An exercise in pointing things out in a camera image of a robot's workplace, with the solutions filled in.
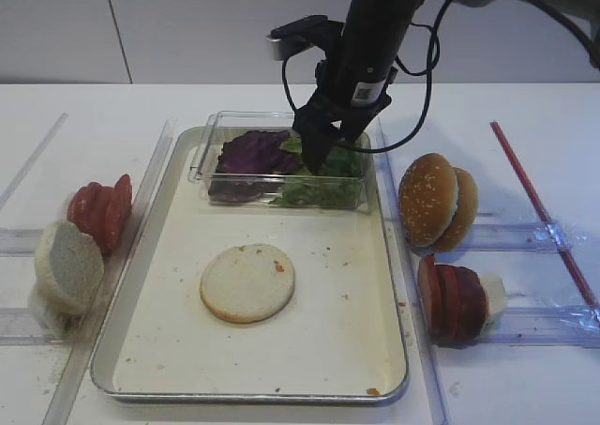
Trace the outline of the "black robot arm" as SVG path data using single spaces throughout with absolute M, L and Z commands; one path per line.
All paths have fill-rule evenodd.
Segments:
M 393 64 L 414 12 L 425 0 L 352 0 L 345 23 L 323 43 L 325 59 L 317 88 L 307 104 L 294 113 L 293 129 L 301 138 L 302 158 L 317 174 L 335 146 L 356 151 L 356 139 L 391 102 L 386 93 L 396 71 Z M 436 39 L 445 12 L 453 3 L 480 8 L 493 0 L 443 0 L 430 28 L 426 55 L 426 93 L 422 115 L 428 113 Z M 599 44 L 572 22 L 579 17 L 596 23 L 599 0 L 521 0 L 570 32 L 599 61 Z

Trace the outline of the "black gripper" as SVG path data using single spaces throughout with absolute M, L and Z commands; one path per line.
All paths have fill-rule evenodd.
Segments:
M 318 87 L 308 102 L 294 113 L 292 129 L 301 136 L 302 160 L 317 175 L 334 143 L 354 144 L 369 123 L 391 104 L 382 92 L 368 106 L 339 105 Z

